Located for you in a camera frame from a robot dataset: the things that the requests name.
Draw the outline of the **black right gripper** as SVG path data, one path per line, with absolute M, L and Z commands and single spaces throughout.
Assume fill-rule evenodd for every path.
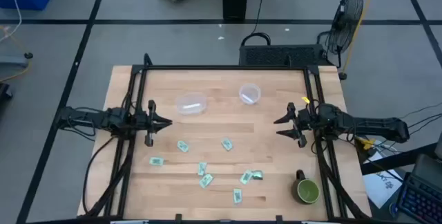
M 314 118 L 308 109 L 301 109 L 296 111 L 293 102 L 288 103 L 288 112 L 281 118 L 275 120 L 274 124 L 282 124 L 292 121 L 292 129 L 277 131 L 276 133 L 288 138 L 293 138 L 298 141 L 300 148 L 305 147 L 307 139 L 302 131 L 312 130 L 314 125 Z

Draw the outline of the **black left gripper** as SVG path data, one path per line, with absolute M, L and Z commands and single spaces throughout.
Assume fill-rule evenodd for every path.
M 135 119 L 137 128 L 147 131 L 144 140 L 147 147 L 153 146 L 153 133 L 172 125 L 172 120 L 163 118 L 155 112 L 155 102 L 153 100 L 148 101 L 148 111 L 144 111 L 142 107 L 136 108 Z

